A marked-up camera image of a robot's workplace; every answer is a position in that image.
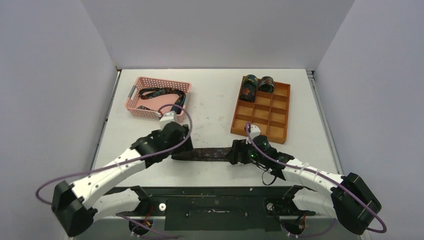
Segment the brown floral tie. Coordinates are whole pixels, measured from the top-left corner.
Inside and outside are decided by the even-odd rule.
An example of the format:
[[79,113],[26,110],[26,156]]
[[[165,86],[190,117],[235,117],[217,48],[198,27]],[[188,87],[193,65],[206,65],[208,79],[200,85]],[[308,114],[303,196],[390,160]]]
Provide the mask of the brown floral tie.
[[173,153],[171,159],[191,162],[230,162],[233,158],[231,147],[212,147]]

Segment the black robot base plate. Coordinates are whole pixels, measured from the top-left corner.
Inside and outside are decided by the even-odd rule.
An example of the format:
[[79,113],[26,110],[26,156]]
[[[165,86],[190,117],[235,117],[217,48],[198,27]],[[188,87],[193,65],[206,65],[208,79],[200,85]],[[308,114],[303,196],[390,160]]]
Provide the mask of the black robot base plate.
[[280,230],[280,223],[300,224],[317,211],[300,210],[289,186],[114,187],[97,200],[94,220],[127,220],[171,231]]

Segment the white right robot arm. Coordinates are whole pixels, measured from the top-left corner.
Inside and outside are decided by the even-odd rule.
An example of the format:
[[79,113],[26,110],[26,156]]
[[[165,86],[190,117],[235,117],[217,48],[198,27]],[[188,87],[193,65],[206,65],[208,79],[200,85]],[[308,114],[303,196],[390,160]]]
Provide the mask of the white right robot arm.
[[255,164],[296,186],[283,199],[282,207],[290,215],[309,211],[339,221],[348,231],[362,235],[377,220],[385,233],[387,226],[378,213],[382,206],[363,179],[355,173],[334,174],[319,170],[292,155],[277,151],[264,135],[234,140],[225,155],[231,164]]

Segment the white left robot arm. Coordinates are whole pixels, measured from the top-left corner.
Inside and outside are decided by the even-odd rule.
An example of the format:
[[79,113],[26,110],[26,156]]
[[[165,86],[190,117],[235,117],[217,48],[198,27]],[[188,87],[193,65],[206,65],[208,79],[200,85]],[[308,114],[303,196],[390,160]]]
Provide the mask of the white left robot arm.
[[69,237],[85,232],[94,222],[123,212],[144,215],[150,198],[140,186],[108,193],[130,176],[146,170],[173,153],[192,148],[190,127],[169,122],[138,138],[121,155],[85,177],[54,187],[51,210]]

